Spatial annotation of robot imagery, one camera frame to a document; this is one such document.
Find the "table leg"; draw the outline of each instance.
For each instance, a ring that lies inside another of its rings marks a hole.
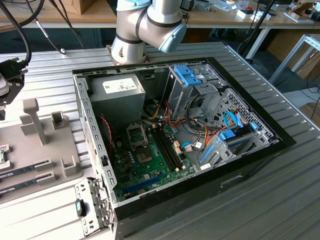
[[[270,28],[268,28],[268,27],[266,27],[266,28],[261,30],[259,36],[255,40],[254,44],[252,45],[252,47],[251,47],[250,51],[248,52],[248,54],[247,54],[245,59],[252,59],[254,57],[254,55],[258,51],[260,45],[265,40],[265,38],[266,38],[267,34],[269,33],[269,31],[270,31]]]
[[[303,56],[296,62],[296,64],[293,66],[293,68],[291,68],[292,72],[296,72],[300,66],[306,61],[306,59],[309,57],[309,55],[311,54],[311,52],[314,50],[315,48],[313,46],[310,46],[308,48],[307,51],[305,51],[305,53],[303,54]]]
[[[288,56],[283,60],[283,62],[280,64],[280,66],[275,70],[274,74],[270,77],[269,82],[274,83],[277,78],[280,76],[280,74],[284,71],[288,63],[292,60],[292,58],[299,52],[299,49],[304,45],[306,35],[303,35],[300,40],[296,43],[296,45],[292,48],[292,50],[289,52]]]

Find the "white sticker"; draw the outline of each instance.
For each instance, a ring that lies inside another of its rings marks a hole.
[[[205,169],[208,169],[208,168],[210,168],[210,167],[211,167],[210,163],[207,163],[207,164],[201,166],[200,169],[201,169],[201,170],[205,170]]]
[[[13,172],[10,172],[10,173],[7,173],[5,175],[1,175],[0,176],[0,179],[3,179],[3,178],[6,178],[6,177],[9,177],[9,176],[12,176],[14,173]]]
[[[132,78],[104,81],[102,85],[106,94],[137,89],[137,86]]]
[[[11,188],[9,188],[9,189],[6,189],[6,190],[3,190],[3,191],[0,191],[0,194],[4,194],[4,193],[7,193],[7,192],[11,192],[11,191],[13,191],[13,190],[16,190],[16,188],[11,187]]]

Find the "green circuit board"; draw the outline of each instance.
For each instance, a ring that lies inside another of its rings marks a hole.
[[[117,200],[120,202],[195,172],[189,159],[185,156],[182,157],[182,155],[177,156],[183,164],[183,169],[181,168],[179,171],[170,171],[151,131],[152,129],[150,128],[145,130],[148,139],[147,148],[140,148],[135,151],[129,149],[130,144],[128,135],[121,134],[121,146],[115,148],[113,165],[113,170],[117,179],[117,185],[114,188],[114,192]],[[162,131],[167,135],[168,141],[174,149],[173,141],[175,140],[175,136],[170,127],[168,125],[163,126]],[[141,156],[145,158],[150,154],[149,159],[152,160],[141,164],[139,163],[139,160],[141,162],[141,159],[138,159],[138,153],[141,153]]]

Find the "metal chassis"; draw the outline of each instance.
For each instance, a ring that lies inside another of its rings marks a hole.
[[[191,58],[185,59],[184,61],[168,61],[160,65],[152,63],[143,65],[126,65],[123,67],[110,66],[105,68],[96,68],[93,70],[73,71],[77,86],[76,96],[78,107],[80,106],[81,108],[80,103],[82,100],[84,100],[84,103],[88,104],[87,107],[91,106],[89,99],[83,98],[88,96],[87,93],[90,94],[90,88],[86,86],[86,91],[79,90],[77,85],[78,80],[90,81],[90,79],[93,77],[105,77],[109,74],[134,72],[149,68],[163,68],[173,65],[170,63],[196,63],[201,61],[207,61],[219,72],[219,74],[230,84],[230,86],[245,99],[246,103],[255,111],[255,113],[264,120],[264,123],[278,136],[280,141],[252,154],[243,156],[241,161],[233,161],[215,169],[206,169],[206,172],[203,172],[196,177],[190,178],[165,189],[155,191],[152,194],[147,194],[143,198],[129,202],[125,205],[114,204],[113,214],[116,216],[116,221],[113,222],[112,230],[115,235],[115,239],[128,237],[137,231],[146,228],[147,226],[160,222],[186,208],[193,206],[196,203],[226,191],[231,186],[234,186],[235,184],[252,176],[255,172],[261,169],[261,167],[269,163],[271,159],[277,156],[280,151],[283,151],[296,143],[294,139],[213,57]],[[84,115],[82,115],[82,109],[79,109],[79,113],[80,117],[85,117],[87,119],[92,118],[92,124],[90,126],[94,127],[96,125],[96,134],[98,137],[100,137],[97,141],[93,139],[95,144],[94,150],[96,151],[97,156],[96,159],[91,159],[91,161],[95,160],[95,162],[92,163],[92,166],[96,166],[95,171],[98,169],[100,171],[102,169],[108,172],[109,175],[109,171],[112,170],[110,169],[111,164],[106,156],[105,149],[103,148],[104,145],[99,133],[94,113],[92,111],[89,113],[85,110]],[[99,176],[101,177],[101,172],[97,172],[97,177]],[[116,183],[115,179],[112,177],[112,174],[111,177],[108,179],[103,178],[103,180],[105,181],[107,189],[109,188],[109,185],[112,183],[114,185]]]

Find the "red wire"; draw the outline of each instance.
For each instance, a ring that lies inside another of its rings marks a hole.
[[[105,124],[108,126],[109,134],[110,134],[110,150],[112,150],[112,135],[111,135],[109,123],[107,122],[107,120],[105,120],[104,117],[100,116],[99,118],[101,118],[105,122]]]

